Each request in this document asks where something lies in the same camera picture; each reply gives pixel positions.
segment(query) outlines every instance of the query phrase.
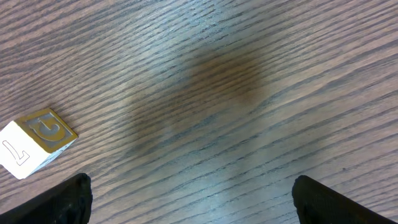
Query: wooden table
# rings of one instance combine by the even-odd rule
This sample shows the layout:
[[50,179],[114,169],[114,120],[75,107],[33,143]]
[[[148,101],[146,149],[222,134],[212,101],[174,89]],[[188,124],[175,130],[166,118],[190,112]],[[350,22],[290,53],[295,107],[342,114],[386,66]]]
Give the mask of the wooden table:
[[86,172],[91,223],[298,223],[306,174],[398,221],[395,0],[0,2],[0,126],[79,139],[0,212]]

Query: gold block face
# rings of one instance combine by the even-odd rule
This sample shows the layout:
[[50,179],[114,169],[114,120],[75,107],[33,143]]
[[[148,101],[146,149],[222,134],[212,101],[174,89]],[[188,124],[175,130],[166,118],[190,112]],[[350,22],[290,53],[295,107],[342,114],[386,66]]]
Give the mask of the gold block face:
[[50,108],[23,116],[15,122],[48,153],[77,138],[77,134]]

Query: wooden block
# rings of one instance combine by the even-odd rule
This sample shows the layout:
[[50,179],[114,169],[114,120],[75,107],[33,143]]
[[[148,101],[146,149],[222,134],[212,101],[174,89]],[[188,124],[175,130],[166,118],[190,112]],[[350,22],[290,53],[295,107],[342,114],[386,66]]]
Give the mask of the wooden block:
[[18,118],[0,132],[0,164],[18,179],[25,179],[77,137],[51,109]]

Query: number 5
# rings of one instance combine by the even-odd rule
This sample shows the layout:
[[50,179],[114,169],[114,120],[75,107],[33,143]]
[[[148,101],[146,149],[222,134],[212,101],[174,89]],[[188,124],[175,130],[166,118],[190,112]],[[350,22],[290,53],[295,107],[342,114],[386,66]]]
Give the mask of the number 5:
[[[40,124],[43,124],[48,130],[53,130],[55,127],[58,127],[58,130],[55,134],[46,135],[40,131]],[[62,124],[60,124],[55,118],[49,119],[39,119],[38,123],[29,125],[35,133],[42,139],[48,141],[59,141],[65,137],[65,128],[63,128]]]
[[18,165],[22,165],[30,157],[25,151],[22,152],[22,157],[19,156],[18,152],[7,141],[3,141],[2,144],[11,152]]

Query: black object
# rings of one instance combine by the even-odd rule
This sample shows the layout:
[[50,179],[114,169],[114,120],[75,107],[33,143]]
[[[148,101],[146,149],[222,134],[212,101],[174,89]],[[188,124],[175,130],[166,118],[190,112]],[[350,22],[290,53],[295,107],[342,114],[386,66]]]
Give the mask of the black object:
[[0,223],[86,224],[91,215],[91,179],[78,174],[0,215]]
[[292,196],[301,224],[396,224],[306,175],[296,179]]

